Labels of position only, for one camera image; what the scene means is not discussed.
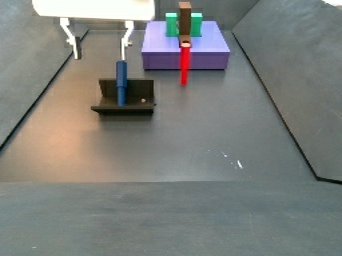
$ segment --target green block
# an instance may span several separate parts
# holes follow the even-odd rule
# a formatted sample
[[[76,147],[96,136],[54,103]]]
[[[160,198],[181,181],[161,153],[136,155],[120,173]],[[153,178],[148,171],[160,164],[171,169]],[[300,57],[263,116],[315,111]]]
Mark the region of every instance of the green block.
[[[176,13],[165,13],[165,36],[176,37],[177,36],[177,14]]]
[[[201,33],[200,33],[201,21],[203,21],[201,13],[191,13],[191,36],[192,37],[201,36]]]

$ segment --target blue block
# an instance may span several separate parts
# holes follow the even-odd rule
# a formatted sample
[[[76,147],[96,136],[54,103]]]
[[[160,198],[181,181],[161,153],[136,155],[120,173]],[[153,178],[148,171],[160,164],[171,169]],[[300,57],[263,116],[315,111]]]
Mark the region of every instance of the blue block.
[[[127,88],[127,62],[116,62],[116,87],[117,87],[117,106],[125,105],[125,88]]]

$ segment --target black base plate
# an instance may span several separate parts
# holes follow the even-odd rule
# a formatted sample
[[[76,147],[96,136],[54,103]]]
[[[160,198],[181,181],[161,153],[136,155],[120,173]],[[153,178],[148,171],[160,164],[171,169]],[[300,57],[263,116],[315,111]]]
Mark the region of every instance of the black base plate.
[[[90,109],[98,114],[145,114],[153,113],[155,95],[153,80],[128,79],[125,92],[125,106],[117,106],[116,79],[100,79],[101,101]]]

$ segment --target purple box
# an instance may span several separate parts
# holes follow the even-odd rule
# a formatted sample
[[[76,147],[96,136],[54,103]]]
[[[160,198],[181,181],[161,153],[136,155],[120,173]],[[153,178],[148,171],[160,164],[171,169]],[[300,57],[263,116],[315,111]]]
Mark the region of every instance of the purple box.
[[[225,69],[229,48],[215,21],[203,21],[201,37],[191,37],[189,69]],[[179,69],[177,37],[165,36],[165,22],[147,23],[141,48],[144,69]]]

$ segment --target red block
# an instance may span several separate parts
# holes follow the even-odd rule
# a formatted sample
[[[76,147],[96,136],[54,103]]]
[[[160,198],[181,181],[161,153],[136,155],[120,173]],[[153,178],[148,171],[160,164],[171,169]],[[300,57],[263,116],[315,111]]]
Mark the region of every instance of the red block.
[[[187,74],[189,67],[189,43],[180,45],[180,84],[187,85]]]

